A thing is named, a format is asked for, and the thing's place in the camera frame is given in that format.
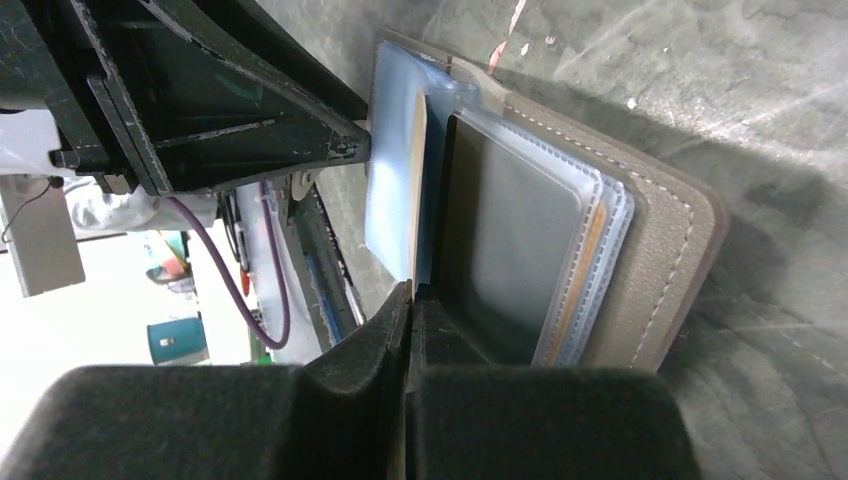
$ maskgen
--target teal container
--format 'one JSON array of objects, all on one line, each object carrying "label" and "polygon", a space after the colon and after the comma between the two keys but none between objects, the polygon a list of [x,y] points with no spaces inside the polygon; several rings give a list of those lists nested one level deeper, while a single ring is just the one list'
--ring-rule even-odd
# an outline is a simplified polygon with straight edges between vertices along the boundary
[{"label": "teal container", "polygon": [[154,365],[192,365],[209,358],[206,331],[197,317],[147,326]]}]

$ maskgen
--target blue object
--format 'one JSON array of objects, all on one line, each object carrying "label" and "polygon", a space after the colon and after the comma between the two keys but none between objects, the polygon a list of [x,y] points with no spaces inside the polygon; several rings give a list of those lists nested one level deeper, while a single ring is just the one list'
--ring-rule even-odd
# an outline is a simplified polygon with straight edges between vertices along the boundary
[{"label": "blue object", "polygon": [[[409,163],[414,142],[416,100],[427,107],[421,198],[417,174]],[[465,99],[476,99],[477,87],[457,82],[426,60],[389,42],[377,48],[371,111],[371,159],[365,204],[365,244],[398,281],[415,267],[415,283],[428,283],[432,268],[434,215],[438,203],[447,121]],[[410,235],[418,209],[415,265],[410,265]]]},{"label": "blue object", "polygon": [[148,325],[147,342],[154,365],[179,363],[181,359],[194,358],[206,351],[206,331],[199,318],[183,318]]},{"label": "blue object", "polygon": [[[306,256],[306,265],[309,268],[309,274],[312,275],[312,279],[317,285],[318,282],[315,278],[315,260],[312,259],[312,255]],[[327,314],[327,324],[330,327],[330,335],[333,336],[333,344],[335,345],[342,341],[342,334],[339,332],[339,326],[336,323],[335,315],[333,315],[333,308],[330,305],[330,299],[327,298],[327,292],[319,289],[318,294],[321,296],[321,306],[324,308],[324,313]]]}]

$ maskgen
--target metal bracket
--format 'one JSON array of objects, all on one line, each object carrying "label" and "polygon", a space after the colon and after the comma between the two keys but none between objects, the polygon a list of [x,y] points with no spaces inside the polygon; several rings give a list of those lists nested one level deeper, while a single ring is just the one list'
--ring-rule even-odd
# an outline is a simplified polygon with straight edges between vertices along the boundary
[{"label": "metal bracket", "polygon": [[292,174],[292,198],[294,201],[299,202],[303,200],[306,194],[309,193],[309,189],[315,184],[315,180],[318,178],[321,170],[323,169],[316,168],[314,170],[304,170]]}]

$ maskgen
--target white cloth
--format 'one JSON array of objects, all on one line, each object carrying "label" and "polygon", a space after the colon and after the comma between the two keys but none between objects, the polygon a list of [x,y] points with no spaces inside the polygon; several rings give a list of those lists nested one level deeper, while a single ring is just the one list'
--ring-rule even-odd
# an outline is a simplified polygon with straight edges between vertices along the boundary
[{"label": "white cloth", "polygon": [[[183,216],[164,198],[151,197],[137,188],[128,195],[103,193],[93,177],[65,179],[65,199],[71,222],[80,231],[140,232],[145,230],[191,230]],[[218,202],[214,196],[178,197],[200,223],[211,227]]]}]

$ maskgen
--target cable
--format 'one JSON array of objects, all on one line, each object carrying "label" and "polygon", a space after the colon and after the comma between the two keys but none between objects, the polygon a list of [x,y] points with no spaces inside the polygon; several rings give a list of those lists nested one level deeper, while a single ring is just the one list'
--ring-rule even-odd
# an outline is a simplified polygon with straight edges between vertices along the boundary
[{"label": "cable", "polygon": [[0,235],[0,241],[2,241],[3,243],[9,243],[9,240],[6,239],[6,234],[9,233],[9,229],[12,227],[12,222],[14,222],[16,218],[18,218],[18,214],[21,213],[21,210],[23,210],[24,207],[38,200],[39,198],[47,195],[47,192],[50,191],[51,188],[62,188],[64,185],[65,180],[62,177],[49,177],[47,179],[47,186],[44,187],[44,190],[42,190],[41,193],[22,203],[21,206],[18,207],[17,210],[15,210],[15,213],[12,214],[12,218],[10,218],[9,221],[6,222],[6,226],[3,227],[3,234]]},{"label": "cable", "polygon": [[244,321],[247,323],[248,328],[256,335],[256,338],[262,342],[263,345],[272,349],[272,350],[280,350],[285,347],[289,341],[289,331],[291,329],[291,318],[289,317],[289,302],[288,302],[288,293],[286,292],[286,284],[285,279],[283,278],[282,265],[280,264],[279,256],[277,255],[277,242],[274,241],[274,233],[273,229],[270,228],[273,225],[270,225],[270,210],[268,209],[267,200],[262,200],[263,212],[265,212],[265,223],[268,227],[268,237],[271,240],[271,252],[274,254],[274,269],[277,273],[277,281],[280,287],[280,297],[283,300],[283,334],[279,340],[274,340],[271,338],[265,329],[259,325],[259,322],[256,321],[256,318],[253,317],[253,313],[250,312],[250,308],[247,307],[247,304],[244,303],[244,299],[241,296],[241,292],[239,292],[238,287],[235,282],[231,278],[229,271],[227,270],[227,265],[224,263],[224,259],[221,257],[221,252],[218,251],[218,248],[215,247],[215,242],[212,241],[212,238],[206,232],[206,228],[203,227],[203,224],[200,223],[200,220],[192,213],[188,207],[177,198],[168,197],[168,201],[174,206],[174,208],[180,212],[180,214],[188,221],[191,225],[191,228],[197,233],[197,236],[200,237],[200,241],[203,242],[203,245],[206,247],[206,250],[209,251],[209,255],[212,257],[212,261],[215,263],[215,267],[218,268],[218,273],[221,274],[221,279],[224,281],[224,286],[227,287],[227,291],[230,293],[230,297],[232,297],[233,302],[236,304],[236,308],[241,314]]},{"label": "cable", "polygon": [[224,223],[224,233],[227,234],[227,243],[230,245],[230,251],[233,258],[241,265],[241,255],[238,251],[235,232],[235,214],[229,201],[229,194],[218,194],[218,210],[221,212],[221,221]]}]

